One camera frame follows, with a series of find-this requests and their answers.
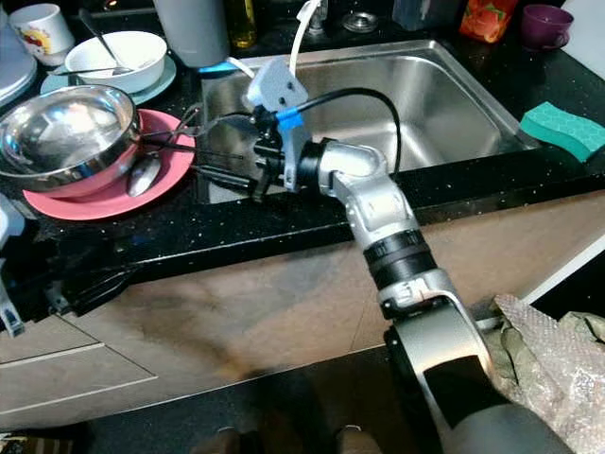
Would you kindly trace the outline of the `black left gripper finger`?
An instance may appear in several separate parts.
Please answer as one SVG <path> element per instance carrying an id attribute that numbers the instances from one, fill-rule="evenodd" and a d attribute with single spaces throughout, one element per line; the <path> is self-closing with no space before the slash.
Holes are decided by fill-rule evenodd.
<path id="1" fill-rule="evenodd" d="M 129 284 L 100 284 L 74 290 L 68 298 L 69 310 L 77 316 L 86 315 L 95 308 L 111 302 L 127 288 L 129 288 Z"/>
<path id="2" fill-rule="evenodd" d="M 118 291 L 121 291 L 130 284 L 130 278 L 137 276 L 142 268 L 143 265 L 130 264 L 112 270 L 90 271 L 85 275 L 73 278 L 72 290 L 110 291 L 117 288 Z"/>

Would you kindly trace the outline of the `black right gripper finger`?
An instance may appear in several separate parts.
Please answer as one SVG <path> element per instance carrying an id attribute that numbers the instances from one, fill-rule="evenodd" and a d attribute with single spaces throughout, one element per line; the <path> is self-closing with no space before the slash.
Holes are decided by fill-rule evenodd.
<path id="1" fill-rule="evenodd" d="M 207 179 L 212 184 L 246 196 L 246 198 L 253 195 L 256 183 L 258 183 L 252 177 L 241 176 L 241 174 L 236 174 L 221 167 L 194 165 L 194 170 L 196 170 L 202 179 Z"/>
<path id="2" fill-rule="evenodd" d="M 219 126 L 233 127 L 237 132 L 251 135 L 251 137 L 258 137 L 260 134 L 255 118 L 251 113 L 226 113 L 226 115 L 212 118 L 200 127 L 200 134 L 208 135 L 209 132 Z"/>

